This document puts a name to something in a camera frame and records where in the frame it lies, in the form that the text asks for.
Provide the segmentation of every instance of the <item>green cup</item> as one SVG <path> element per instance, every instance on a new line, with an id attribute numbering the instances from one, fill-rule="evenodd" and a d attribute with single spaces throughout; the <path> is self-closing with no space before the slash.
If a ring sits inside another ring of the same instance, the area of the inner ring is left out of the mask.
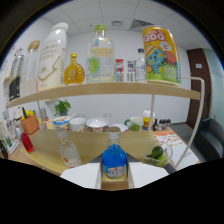
<path id="1" fill-rule="evenodd" d="M 131 117 L 130 119 L 125 120 L 124 124 L 129 127 L 130 131 L 141 131 L 143 119 L 141 117 Z"/>

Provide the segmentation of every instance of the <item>box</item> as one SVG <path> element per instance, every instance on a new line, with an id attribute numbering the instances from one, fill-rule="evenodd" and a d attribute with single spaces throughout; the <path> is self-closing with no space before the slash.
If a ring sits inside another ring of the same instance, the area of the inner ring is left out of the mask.
<path id="1" fill-rule="evenodd" d="M 39 129 L 39 123 L 38 123 L 36 114 L 34 114 L 32 117 L 29 117 L 25 120 L 21 120 L 21 123 L 23 125 L 23 130 L 28 135 L 33 134 L 35 131 Z"/>

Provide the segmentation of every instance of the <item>shelf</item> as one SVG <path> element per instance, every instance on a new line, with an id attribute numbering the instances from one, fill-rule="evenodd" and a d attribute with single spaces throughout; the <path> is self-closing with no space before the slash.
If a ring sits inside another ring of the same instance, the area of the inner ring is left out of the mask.
<path id="1" fill-rule="evenodd" d="M 8 103 L 6 108 L 33 101 L 55 99 L 67 96 L 83 96 L 96 94 L 154 94 L 185 97 L 200 101 L 201 94 L 196 91 L 177 86 L 152 83 L 92 83 L 75 86 L 65 86 L 40 91 L 23 98 L 17 98 Z"/>
<path id="2" fill-rule="evenodd" d="M 67 138 L 73 141 L 78 149 L 82 164 L 87 164 L 92 159 L 98 157 L 106 149 L 106 132 L 73 132 L 68 131 Z M 126 153 L 142 160 L 145 152 L 145 146 L 148 142 L 156 140 L 151 131 L 141 132 L 122 132 L 122 148 Z M 60 175 L 67 169 L 59 153 L 61 144 L 55 130 L 40 130 L 33 138 L 32 143 L 35 151 L 27 153 L 25 148 L 21 149 L 22 154 L 29 160 L 35 162 L 39 167 L 45 167 L 52 173 Z M 103 181 L 126 181 L 124 177 L 119 179 L 110 179 L 103 175 Z"/>

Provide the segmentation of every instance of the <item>white bowl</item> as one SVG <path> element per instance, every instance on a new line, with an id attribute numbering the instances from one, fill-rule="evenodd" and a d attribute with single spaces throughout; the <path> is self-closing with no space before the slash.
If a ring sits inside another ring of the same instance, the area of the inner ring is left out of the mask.
<path id="1" fill-rule="evenodd" d="M 125 132 L 128 130 L 128 126 L 124 124 L 113 124 L 110 127 L 119 127 L 121 129 L 121 132 Z"/>
<path id="2" fill-rule="evenodd" d="M 103 128 L 107 126 L 109 121 L 105 118 L 96 117 L 91 118 L 86 122 L 86 125 L 92 129 L 93 132 L 102 132 Z"/>

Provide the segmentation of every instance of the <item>yellow bottle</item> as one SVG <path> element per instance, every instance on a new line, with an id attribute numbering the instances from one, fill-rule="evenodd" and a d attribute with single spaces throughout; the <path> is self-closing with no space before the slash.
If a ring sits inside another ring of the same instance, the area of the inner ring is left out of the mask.
<path id="1" fill-rule="evenodd" d="M 70 65 L 65 69 L 64 82 L 65 85 L 82 84 L 85 79 L 85 71 L 83 67 L 77 63 L 77 54 L 71 54 Z"/>

